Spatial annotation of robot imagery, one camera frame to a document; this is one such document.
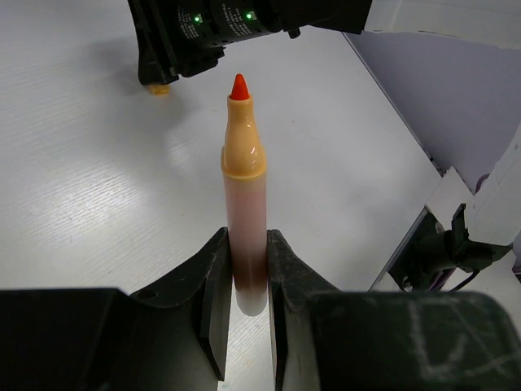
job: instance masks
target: orange marker cap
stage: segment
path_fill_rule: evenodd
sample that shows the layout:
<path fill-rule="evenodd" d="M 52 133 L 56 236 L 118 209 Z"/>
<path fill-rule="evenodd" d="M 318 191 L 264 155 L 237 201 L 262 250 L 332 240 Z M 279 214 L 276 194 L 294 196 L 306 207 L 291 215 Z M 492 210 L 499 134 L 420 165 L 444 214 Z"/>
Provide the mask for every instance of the orange marker cap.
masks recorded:
<path fill-rule="evenodd" d="M 231 91 L 230 99 L 233 100 L 247 100 L 250 97 L 250 93 L 247 90 L 246 81 L 244 76 L 240 73 L 235 77 L 234 88 Z"/>
<path fill-rule="evenodd" d="M 253 97 L 248 93 L 243 75 L 239 74 L 228 97 L 228 126 L 221 154 L 222 172 L 237 181 L 251 181 L 265 174 L 266 165 L 265 151 L 253 117 Z"/>

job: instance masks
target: translucent marker barrel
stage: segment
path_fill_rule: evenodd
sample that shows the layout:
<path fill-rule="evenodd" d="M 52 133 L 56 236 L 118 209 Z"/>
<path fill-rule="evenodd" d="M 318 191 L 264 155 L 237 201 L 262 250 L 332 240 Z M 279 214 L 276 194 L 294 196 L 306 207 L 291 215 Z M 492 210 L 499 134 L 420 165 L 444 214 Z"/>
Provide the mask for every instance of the translucent marker barrel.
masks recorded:
<path fill-rule="evenodd" d="M 267 300 L 266 156 L 242 75 L 228 97 L 221 168 L 237 303 L 243 313 L 256 316 Z"/>

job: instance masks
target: marker barrel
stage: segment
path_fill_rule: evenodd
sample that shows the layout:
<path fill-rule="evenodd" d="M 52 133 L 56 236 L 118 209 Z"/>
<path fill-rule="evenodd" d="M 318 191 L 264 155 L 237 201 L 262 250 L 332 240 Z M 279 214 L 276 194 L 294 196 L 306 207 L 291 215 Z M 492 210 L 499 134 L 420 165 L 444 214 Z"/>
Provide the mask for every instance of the marker barrel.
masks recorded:
<path fill-rule="evenodd" d="M 224 181 L 237 304 L 256 316 L 267 301 L 266 175 L 248 182 L 225 176 Z"/>

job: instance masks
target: yellow object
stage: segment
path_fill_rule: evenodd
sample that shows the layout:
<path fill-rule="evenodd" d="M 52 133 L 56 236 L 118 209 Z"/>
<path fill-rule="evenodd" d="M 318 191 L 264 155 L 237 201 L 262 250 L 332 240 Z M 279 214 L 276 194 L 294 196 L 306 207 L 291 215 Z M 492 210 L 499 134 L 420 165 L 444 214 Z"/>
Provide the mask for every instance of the yellow object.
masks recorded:
<path fill-rule="evenodd" d="M 168 95 L 170 93 L 170 86 L 167 85 L 153 85 L 148 86 L 148 90 L 152 95 Z"/>
<path fill-rule="evenodd" d="M 266 154 L 253 117 L 253 97 L 228 97 L 228 127 L 221 153 L 222 173 L 236 181 L 252 181 L 266 173 Z"/>

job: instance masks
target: white tabletop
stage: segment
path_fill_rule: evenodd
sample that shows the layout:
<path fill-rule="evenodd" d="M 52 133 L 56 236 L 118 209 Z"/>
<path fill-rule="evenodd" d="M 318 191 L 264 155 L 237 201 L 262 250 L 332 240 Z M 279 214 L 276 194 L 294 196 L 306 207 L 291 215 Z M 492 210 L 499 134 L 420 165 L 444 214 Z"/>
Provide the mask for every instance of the white tabletop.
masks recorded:
<path fill-rule="evenodd" d="M 235 44 L 217 68 L 137 80 L 125 0 L 0 4 L 0 288 L 132 292 L 225 225 L 226 96 L 242 72 L 269 157 L 268 225 L 365 290 L 440 176 L 340 33 Z M 232 305 L 223 389 L 273 389 L 266 312 Z"/>

